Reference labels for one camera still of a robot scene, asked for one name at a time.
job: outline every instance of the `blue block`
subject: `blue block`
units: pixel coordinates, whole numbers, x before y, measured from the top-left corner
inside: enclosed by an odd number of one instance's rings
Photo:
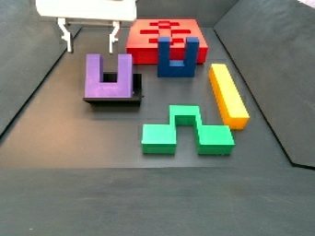
[[[159,37],[157,77],[195,77],[197,50],[199,38],[187,37],[183,61],[169,60],[171,39],[169,37]]]

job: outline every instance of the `yellow block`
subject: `yellow block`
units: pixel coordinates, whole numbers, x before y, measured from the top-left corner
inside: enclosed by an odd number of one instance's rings
[[[224,125],[230,129],[244,129],[250,115],[224,64],[212,64],[210,80]]]

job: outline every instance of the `toy block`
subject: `toy block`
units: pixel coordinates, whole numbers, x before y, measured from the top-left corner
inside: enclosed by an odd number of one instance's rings
[[[144,124],[141,148],[148,154],[175,154],[176,126],[195,127],[197,154],[228,155],[235,146],[226,125],[203,125],[197,106],[169,106],[169,124]]]
[[[226,65],[212,64],[210,80],[223,123],[230,129],[244,129],[250,115]]]
[[[85,96],[87,102],[141,100],[141,75],[133,74],[133,58],[117,55],[117,72],[103,72],[100,54],[87,55]]]
[[[144,124],[141,146],[143,153],[175,154],[175,127],[168,124]]]
[[[185,53],[183,61],[169,60],[171,38],[159,37],[157,46],[157,77],[193,77],[197,62],[199,39],[185,39]]]
[[[184,39],[197,37],[196,62],[205,62],[210,47],[195,19],[137,19],[127,40],[127,53],[133,56],[135,64],[157,64],[159,37],[171,38],[169,60],[175,61],[183,61],[184,58]]]

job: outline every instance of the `green block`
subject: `green block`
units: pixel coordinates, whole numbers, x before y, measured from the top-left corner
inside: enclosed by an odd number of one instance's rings
[[[235,146],[227,125],[203,125],[197,106],[169,106],[169,124],[143,125],[143,153],[175,154],[176,125],[192,125],[197,154],[228,155]]]
[[[168,124],[143,125],[143,153],[173,154],[176,150],[176,130]]]
[[[197,154],[228,155],[235,146],[227,125],[203,125],[197,129]]]

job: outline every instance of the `red rectangular base block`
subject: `red rectangular base block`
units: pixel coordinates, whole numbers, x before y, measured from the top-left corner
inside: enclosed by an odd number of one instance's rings
[[[157,64],[159,37],[171,37],[171,60],[183,60],[185,37],[199,37],[196,62],[205,62],[208,45],[195,19],[137,19],[127,41],[135,64]]]

